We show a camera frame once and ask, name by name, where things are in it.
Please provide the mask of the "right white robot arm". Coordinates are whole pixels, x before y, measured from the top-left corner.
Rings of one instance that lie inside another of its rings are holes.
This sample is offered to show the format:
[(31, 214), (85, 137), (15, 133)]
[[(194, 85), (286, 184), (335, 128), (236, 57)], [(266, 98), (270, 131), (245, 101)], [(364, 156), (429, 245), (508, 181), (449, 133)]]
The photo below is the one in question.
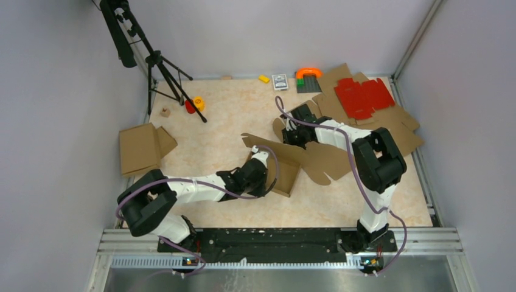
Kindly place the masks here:
[(372, 251), (389, 228), (388, 217), (394, 191), (407, 166), (387, 128), (362, 130), (322, 116), (317, 118), (307, 105), (284, 110), (280, 99), (276, 106), (285, 128), (283, 142), (305, 147), (309, 142), (331, 145), (346, 151), (351, 171), (365, 200), (357, 221), (357, 230), (343, 241), (347, 252)]

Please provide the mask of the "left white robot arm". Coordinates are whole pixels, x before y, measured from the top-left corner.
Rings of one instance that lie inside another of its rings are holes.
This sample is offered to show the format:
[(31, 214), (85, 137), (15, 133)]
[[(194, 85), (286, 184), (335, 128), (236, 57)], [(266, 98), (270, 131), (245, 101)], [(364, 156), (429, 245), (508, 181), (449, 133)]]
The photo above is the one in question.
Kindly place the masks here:
[(116, 215), (134, 237), (153, 234), (172, 242), (180, 251), (195, 244), (196, 231), (172, 207), (199, 201), (255, 200), (266, 195), (267, 160), (253, 157), (241, 167), (208, 176), (179, 178), (159, 169), (146, 173), (117, 198)]

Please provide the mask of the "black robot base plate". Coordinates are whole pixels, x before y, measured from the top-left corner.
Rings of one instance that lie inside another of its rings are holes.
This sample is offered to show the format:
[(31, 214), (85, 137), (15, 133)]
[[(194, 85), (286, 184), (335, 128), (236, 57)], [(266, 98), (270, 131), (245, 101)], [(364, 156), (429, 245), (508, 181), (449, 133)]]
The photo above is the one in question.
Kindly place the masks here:
[(208, 263), (344, 263), (365, 252), (370, 256), (363, 263), (369, 265), (375, 257), (397, 252), (399, 244), (393, 231), (367, 242), (355, 228), (206, 228), (181, 247), (200, 253)]

